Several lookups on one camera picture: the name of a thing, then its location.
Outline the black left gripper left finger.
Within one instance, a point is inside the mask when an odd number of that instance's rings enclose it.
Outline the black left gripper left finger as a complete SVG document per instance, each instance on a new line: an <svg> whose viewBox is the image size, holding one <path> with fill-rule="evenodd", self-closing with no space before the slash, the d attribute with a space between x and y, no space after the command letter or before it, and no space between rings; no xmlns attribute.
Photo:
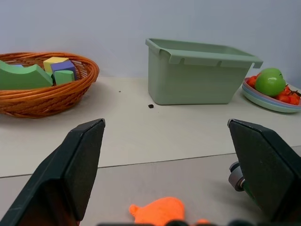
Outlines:
<svg viewBox="0 0 301 226"><path fill-rule="evenodd" d="M39 164L0 224L77 226L95 182L104 128L104 119L73 128Z"/></svg>

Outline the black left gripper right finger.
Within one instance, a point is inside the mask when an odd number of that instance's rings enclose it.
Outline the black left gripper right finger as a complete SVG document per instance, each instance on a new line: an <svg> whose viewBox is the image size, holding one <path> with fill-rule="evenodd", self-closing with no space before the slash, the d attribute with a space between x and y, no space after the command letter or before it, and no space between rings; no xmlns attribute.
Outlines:
<svg viewBox="0 0 301 226"><path fill-rule="evenodd" d="M251 122L228 121L238 161L229 183L245 191L273 222L301 220L301 158L273 130Z"/></svg>

